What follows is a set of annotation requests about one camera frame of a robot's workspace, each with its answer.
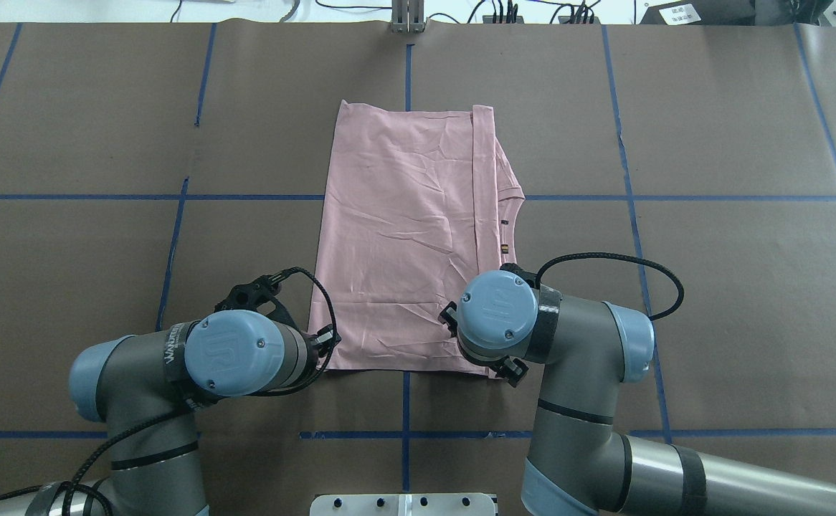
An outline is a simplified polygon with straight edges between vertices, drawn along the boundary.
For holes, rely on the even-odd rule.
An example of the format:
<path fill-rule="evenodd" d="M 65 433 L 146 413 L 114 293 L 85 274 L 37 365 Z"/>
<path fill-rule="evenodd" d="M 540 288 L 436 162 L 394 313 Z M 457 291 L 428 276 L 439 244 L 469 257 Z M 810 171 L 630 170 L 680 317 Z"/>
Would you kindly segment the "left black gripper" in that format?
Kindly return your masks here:
<path fill-rule="evenodd" d="M 326 369 L 340 339 L 335 326 L 324 326 L 316 333 L 306 333 L 306 369 Z"/>

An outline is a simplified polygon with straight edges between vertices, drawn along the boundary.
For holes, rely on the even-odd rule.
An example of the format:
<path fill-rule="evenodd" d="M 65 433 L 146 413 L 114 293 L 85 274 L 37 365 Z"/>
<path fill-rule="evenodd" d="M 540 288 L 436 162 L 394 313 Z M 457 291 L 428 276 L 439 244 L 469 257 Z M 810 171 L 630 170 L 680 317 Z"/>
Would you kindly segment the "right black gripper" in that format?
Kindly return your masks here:
<path fill-rule="evenodd" d="M 500 356 L 486 356 L 486 355 L 478 355 L 477 353 L 473 352 L 471 349 L 461 348 L 461 353 L 464 359 L 471 363 L 474 366 L 485 367 L 493 373 L 494 378 L 501 378 L 507 379 L 510 375 L 509 367 L 507 364 L 510 362 L 509 355 L 500 355 Z"/>

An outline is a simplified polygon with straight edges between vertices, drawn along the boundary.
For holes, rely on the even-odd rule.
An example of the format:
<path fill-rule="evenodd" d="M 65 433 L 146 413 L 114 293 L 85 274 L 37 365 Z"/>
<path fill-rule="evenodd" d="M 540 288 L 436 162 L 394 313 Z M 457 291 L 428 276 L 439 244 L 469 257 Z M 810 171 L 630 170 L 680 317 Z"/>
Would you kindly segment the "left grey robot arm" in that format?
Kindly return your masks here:
<path fill-rule="evenodd" d="M 339 340 L 333 324 L 307 334 L 228 310 L 83 350 L 70 396 L 107 440 L 67 479 L 0 495 L 0 515 L 208 515 L 197 412 L 306 389 Z"/>

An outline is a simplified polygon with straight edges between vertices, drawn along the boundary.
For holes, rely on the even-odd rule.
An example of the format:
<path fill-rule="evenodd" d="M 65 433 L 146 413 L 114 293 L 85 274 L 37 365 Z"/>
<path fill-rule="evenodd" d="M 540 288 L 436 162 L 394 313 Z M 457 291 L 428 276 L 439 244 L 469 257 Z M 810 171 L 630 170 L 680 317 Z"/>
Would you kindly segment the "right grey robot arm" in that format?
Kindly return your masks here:
<path fill-rule="evenodd" d="M 648 316 L 489 271 L 439 315 L 464 357 L 515 386 L 543 365 L 521 500 L 533 515 L 836 515 L 836 484 L 614 430 L 656 347 Z"/>

